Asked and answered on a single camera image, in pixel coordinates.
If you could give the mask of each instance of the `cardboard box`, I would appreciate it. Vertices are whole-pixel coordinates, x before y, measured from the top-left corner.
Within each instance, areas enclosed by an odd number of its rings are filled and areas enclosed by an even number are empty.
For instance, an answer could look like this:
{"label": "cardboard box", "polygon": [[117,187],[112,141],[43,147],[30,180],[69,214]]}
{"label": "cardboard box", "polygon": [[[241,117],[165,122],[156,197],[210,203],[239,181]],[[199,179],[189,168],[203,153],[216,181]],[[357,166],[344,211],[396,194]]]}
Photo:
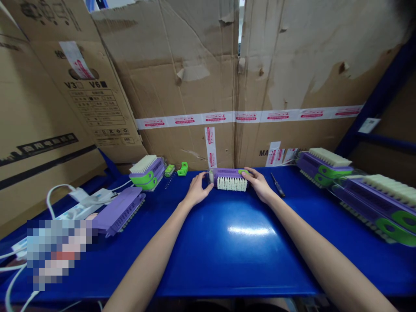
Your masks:
{"label": "cardboard box", "polygon": [[190,170],[233,167],[238,2],[137,1],[91,15],[147,151]]}
{"label": "cardboard box", "polygon": [[51,187],[79,186],[106,165],[25,36],[1,8],[0,67],[2,238],[46,209]]}
{"label": "cardboard box", "polygon": [[84,1],[3,3],[95,144],[116,163],[146,155],[127,97]]}
{"label": "cardboard box", "polygon": [[271,142],[333,150],[406,41],[411,18],[388,0],[246,0],[236,167],[265,166]]}

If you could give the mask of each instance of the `hand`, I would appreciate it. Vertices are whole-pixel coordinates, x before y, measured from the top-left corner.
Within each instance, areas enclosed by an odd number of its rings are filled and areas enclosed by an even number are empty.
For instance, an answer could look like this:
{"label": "hand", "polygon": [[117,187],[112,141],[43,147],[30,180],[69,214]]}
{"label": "hand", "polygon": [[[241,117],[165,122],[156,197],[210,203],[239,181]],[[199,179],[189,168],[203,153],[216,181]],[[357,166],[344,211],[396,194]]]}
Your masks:
{"label": "hand", "polygon": [[273,192],[273,190],[270,188],[269,184],[267,184],[266,179],[261,173],[259,173],[256,169],[249,168],[249,167],[244,167],[244,169],[250,171],[253,174],[254,177],[246,174],[244,171],[241,173],[242,176],[248,182],[251,183],[251,185],[253,186],[254,190],[257,193],[257,196],[260,198],[260,200],[263,203],[266,203],[269,205],[270,201],[273,198],[278,197],[277,194]]}
{"label": "hand", "polygon": [[202,202],[205,197],[208,196],[209,192],[214,187],[214,184],[211,183],[207,186],[206,189],[202,188],[202,179],[206,175],[206,172],[201,172],[196,177],[192,179],[191,185],[189,186],[188,193],[185,196],[183,202],[189,204],[191,207]]}

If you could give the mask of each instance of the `forearm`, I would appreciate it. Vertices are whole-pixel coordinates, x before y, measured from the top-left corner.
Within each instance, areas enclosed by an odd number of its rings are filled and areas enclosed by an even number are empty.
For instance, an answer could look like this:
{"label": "forearm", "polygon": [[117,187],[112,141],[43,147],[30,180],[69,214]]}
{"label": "forearm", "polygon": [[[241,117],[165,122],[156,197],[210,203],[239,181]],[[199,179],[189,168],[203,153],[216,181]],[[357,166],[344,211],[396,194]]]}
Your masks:
{"label": "forearm", "polygon": [[341,311],[397,311],[347,257],[281,198],[273,195],[268,202],[326,295]]}
{"label": "forearm", "polygon": [[178,234],[192,206],[181,202],[136,258],[105,305],[105,311],[144,311],[165,272]]}

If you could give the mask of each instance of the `person's left hand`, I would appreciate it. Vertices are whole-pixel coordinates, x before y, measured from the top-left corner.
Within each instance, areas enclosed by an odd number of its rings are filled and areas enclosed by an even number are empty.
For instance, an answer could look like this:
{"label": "person's left hand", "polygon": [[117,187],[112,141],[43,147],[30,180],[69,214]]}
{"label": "person's left hand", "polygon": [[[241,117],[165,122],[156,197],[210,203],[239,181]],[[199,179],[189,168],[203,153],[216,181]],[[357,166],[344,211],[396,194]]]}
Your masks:
{"label": "person's left hand", "polygon": [[207,186],[206,189],[202,188],[202,179],[206,175],[206,172],[201,172],[196,177],[192,179],[191,185],[189,187],[188,193],[186,194],[183,202],[187,203],[191,207],[202,202],[205,197],[208,196],[209,192],[214,187],[214,184],[211,183]]}

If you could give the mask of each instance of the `blue table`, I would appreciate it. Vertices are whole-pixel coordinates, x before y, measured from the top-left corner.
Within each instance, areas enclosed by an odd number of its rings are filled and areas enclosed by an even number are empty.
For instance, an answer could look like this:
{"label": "blue table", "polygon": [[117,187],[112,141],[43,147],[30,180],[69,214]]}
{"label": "blue table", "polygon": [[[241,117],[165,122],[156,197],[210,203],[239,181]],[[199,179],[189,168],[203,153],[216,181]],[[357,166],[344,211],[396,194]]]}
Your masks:
{"label": "blue table", "polygon": [[[379,239],[294,166],[259,171],[271,185],[272,172],[286,193],[285,201],[383,294],[416,294],[416,249]],[[195,174],[174,176],[168,186],[164,179],[155,192],[147,193],[145,204],[123,233],[108,239],[99,250],[83,253],[63,284],[49,287],[34,302],[110,297],[137,255],[184,198]],[[127,179],[119,179],[110,188]],[[28,271],[16,281],[12,302],[26,301],[32,292],[26,282]],[[0,300],[4,300],[9,281],[0,287]],[[214,189],[186,219],[156,295],[303,296],[321,292],[284,228],[253,189]]]}

